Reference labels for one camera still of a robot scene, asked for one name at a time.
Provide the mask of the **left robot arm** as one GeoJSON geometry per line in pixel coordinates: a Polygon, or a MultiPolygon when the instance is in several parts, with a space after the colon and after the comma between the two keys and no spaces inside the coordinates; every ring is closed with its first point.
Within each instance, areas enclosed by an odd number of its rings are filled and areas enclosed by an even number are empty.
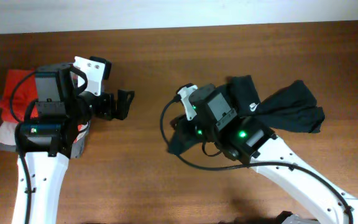
{"type": "Polygon", "coordinates": [[[73,144],[92,118],[127,118],[133,90],[106,93],[112,63],[76,56],[73,62],[38,67],[37,98],[15,128],[18,184],[13,223],[55,223],[73,144]]]}

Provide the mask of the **black Nike t-shirt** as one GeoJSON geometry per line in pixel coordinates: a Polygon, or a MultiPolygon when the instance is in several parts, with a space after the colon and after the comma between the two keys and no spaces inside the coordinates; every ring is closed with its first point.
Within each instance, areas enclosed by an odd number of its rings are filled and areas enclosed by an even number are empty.
{"type": "Polygon", "coordinates": [[[232,77],[221,86],[208,84],[190,95],[197,115],[195,137],[173,133],[167,151],[180,155],[196,144],[213,143],[229,155],[251,156],[255,147],[250,140],[257,131],[274,138],[274,129],[293,133],[319,133],[325,119],[323,108],[301,80],[260,100],[252,77],[232,77]]]}

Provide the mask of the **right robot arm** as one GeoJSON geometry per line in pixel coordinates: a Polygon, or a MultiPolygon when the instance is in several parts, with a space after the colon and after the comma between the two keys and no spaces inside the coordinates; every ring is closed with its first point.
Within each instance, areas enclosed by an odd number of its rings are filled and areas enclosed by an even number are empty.
{"type": "Polygon", "coordinates": [[[275,131],[251,116],[241,118],[232,96],[213,84],[181,87],[173,102],[185,113],[172,120],[167,142],[177,157],[196,144],[211,142],[237,164],[281,187],[314,216],[316,223],[358,223],[358,198],[333,184],[297,156],[275,131]]]}

